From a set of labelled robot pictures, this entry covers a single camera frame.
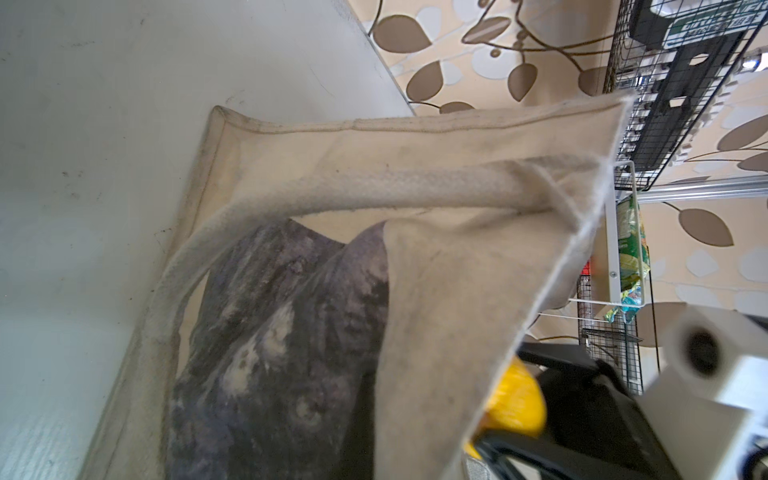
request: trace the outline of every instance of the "black wire basket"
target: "black wire basket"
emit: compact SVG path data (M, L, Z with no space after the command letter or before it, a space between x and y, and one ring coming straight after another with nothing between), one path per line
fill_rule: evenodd
M623 0L604 92L638 92L618 151L637 189L651 188L689 137L766 21L765 0ZM631 190L629 172L616 176Z
M591 276L582 274L576 287L576 295L581 300L591 300ZM634 321L625 322L624 314L619 310L611 323L601 320L589 320L598 313L597 304L578 303L579 343L593 359L604 360L616 369L629 391L635 395L643 393L643 372L640 364L640 341L637 337L637 325Z

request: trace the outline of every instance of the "yellow object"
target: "yellow object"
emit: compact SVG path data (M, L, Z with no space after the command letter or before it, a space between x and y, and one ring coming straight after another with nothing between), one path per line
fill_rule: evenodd
M522 360L515 357L485 404L485 417L475 434L487 429L501 429L538 437L546 422L547 406L538 382ZM480 459L471 443L467 443L464 450Z

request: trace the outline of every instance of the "label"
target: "label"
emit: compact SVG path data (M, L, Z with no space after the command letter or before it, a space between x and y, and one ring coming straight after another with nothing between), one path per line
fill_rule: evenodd
M743 0L730 5L712 5L681 15L674 19L667 30L664 49L754 28L765 13L764 0Z

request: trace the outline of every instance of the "white wall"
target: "white wall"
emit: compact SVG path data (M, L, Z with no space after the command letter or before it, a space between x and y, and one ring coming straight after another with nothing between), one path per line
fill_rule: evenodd
M410 115L344 0L0 2L0 479L77 475L216 104Z

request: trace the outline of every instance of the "wire rack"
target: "wire rack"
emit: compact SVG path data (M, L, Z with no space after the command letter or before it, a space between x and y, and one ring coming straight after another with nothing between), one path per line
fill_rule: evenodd
M766 21L765 0L622 0L604 92L638 92L619 148L653 186ZM618 190L630 190L629 173Z
M582 300L592 299L591 276L582 273L576 287L576 294ZM643 393L643 372L640 365L640 338L637 325L626 323L624 314L617 313L615 320L608 323L594 318L595 304L578 304L579 343L593 359L604 360L612 365L624 380L629 391L635 395Z

